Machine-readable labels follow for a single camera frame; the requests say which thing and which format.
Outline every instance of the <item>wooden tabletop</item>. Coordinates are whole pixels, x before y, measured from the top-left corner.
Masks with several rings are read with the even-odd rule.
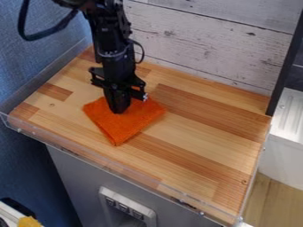
[[[42,140],[183,199],[221,223],[233,224],[268,133],[270,118],[264,114],[268,97],[143,63],[137,74],[167,113],[114,147],[82,111],[83,105],[103,95],[89,83],[88,68],[93,66],[98,64],[90,48],[10,116],[44,129],[36,135]],[[31,130],[20,122],[11,123]]]

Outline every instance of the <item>white wooden wall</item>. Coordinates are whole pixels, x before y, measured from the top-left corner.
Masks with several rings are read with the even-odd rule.
[[[302,0],[128,0],[147,60],[269,95]]]

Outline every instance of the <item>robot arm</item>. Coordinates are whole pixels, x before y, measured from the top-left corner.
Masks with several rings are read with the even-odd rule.
[[[62,30],[78,11],[82,11],[89,21],[97,63],[103,67],[92,67],[92,84],[104,89],[107,103],[115,114],[122,114],[131,104],[131,98],[147,99],[145,82],[135,75],[136,61],[134,44],[129,39],[131,24],[123,10],[121,0],[53,0],[61,6],[71,8],[71,12],[55,27],[33,35],[25,35],[24,26],[29,0],[24,0],[19,15],[19,33],[33,41]]]

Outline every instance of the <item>button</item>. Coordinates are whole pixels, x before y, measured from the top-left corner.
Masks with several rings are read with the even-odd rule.
[[[106,202],[109,206],[115,207],[116,206],[116,202],[113,199],[110,199],[108,197],[106,197]]]
[[[119,210],[124,212],[124,213],[129,213],[129,208],[123,204],[119,203]]]
[[[136,219],[139,219],[139,220],[144,220],[144,215],[142,215],[141,213],[133,210],[133,216],[136,218]]]

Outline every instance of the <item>folded cloth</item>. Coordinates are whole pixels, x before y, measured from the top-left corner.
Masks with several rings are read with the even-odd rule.
[[[121,145],[160,117],[165,109],[150,98],[145,102],[132,99],[132,104],[123,114],[114,114],[102,97],[85,105],[83,111],[113,145]]]

